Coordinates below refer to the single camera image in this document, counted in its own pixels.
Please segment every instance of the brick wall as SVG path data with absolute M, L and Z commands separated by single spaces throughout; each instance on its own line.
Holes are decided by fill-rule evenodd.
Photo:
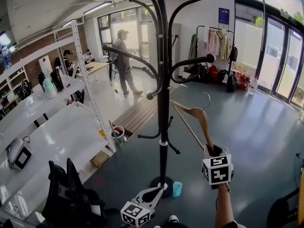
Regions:
M 84 30 L 83 25 L 78 26 L 78 32 L 79 32 L 81 48 L 82 48 L 83 53 L 85 53 L 86 49 L 87 49 L 87 45 L 86 45 L 86 36 L 85 36 L 85 30 Z M 72 36 L 72 29 L 67 28 L 65 30 L 59 31 L 58 36 L 59 36 L 60 40 L 68 38 L 68 37 Z M 54 42 L 55 42 L 55 39 L 54 39 L 53 34 L 51 34 L 47 37 L 44 37 L 44 38 L 28 45 L 27 47 L 24 47 L 21 50 L 18 50 L 13 55 L 11 55 L 11 62 L 12 62 L 12 64 L 15 64 L 22 58 L 25 58 L 26 56 L 32 54 L 33 52 L 35 52 L 43 47 L 46 47 L 50 44 L 53 44 Z M 73 52 L 73 60 L 76 60 L 77 56 L 76 56 L 76 49 L 75 49 L 74 43 L 63 46 L 61 48 L 62 53 L 65 49 L 71 50 Z M 55 69 L 54 61 L 55 61 L 55 58 L 58 57 L 57 50 L 50 51 L 49 53 L 47 53 L 47 55 L 49 57 L 49 60 L 51 62 L 53 69 Z M 38 60 L 44 56 L 45 55 L 43 55 L 43 56 L 37 58 L 36 60 L 25 65 L 25 70 L 28 75 L 28 79 L 32 83 L 33 87 L 36 86 L 37 84 L 39 84 L 37 77 L 38 77 L 39 73 L 41 72 L 41 69 L 40 69 Z M 3 71 L 4 71 L 4 65 L 3 65 L 3 63 L 1 63 L 0 64 L 0 73 L 2 73 Z

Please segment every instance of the bucket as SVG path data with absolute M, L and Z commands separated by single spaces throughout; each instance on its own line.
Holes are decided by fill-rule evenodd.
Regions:
M 114 130 L 116 130 L 117 128 L 119 129 L 119 131 L 118 131 L 119 133 L 117 133 L 117 132 L 115 132 L 115 133 L 116 133 L 116 137 L 117 137 L 118 143 L 117 143 L 116 138 L 115 138 L 115 136 L 113 134 L 113 131 L 111 131 L 111 137 L 114 139 L 114 141 L 118 145 L 120 145 L 121 143 L 125 142 L 125 139 L 124 139 L 124 128 L 121 127 L 121 126 L 115 126 L 115 127 L 113 127 Z

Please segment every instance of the sneaker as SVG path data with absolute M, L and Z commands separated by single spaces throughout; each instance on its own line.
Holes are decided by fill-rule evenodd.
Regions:
M 123 94 L 124 97 L 127 97 L 128 95 L 129 95 L 129 90 L 127 90 L 127 92 Z
M 134 95 L 141 95 L 143 93 L 142 90 L 136 90 L 133 92 Z
M 179 223 L 179 219 L 175 215 L 171 215 L 169 218 L 169 223 Z

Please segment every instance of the hanger hook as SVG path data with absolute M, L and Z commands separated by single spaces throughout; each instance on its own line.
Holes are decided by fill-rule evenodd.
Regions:
M 204 94 L 204 95 L 208 95 L 208 97 L 209 97 L 209 104 L 208 104 L 208 105 L 206 105 L 206 106 L 204 106 L 204 108 L 203 108 L 203 111 L 204 111 L 206 107 L 210 106 L 210 103 L 211 103 L 211 98 L 210 98 L 210 96 L 209 96 L 209 94 L 208 94 L 208 93 L 203 93 L 203 94 Z

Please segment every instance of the ceiling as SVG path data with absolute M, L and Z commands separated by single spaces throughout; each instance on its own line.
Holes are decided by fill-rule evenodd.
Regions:
M 37 33 L 61 26 L 105 0 L 0 0 L 0 17 L 9 18 L 9 25 L 0 21 L 0 30 L 11 27 L 17 44 Z M 115 3 L 124 0 L 110 0 Z

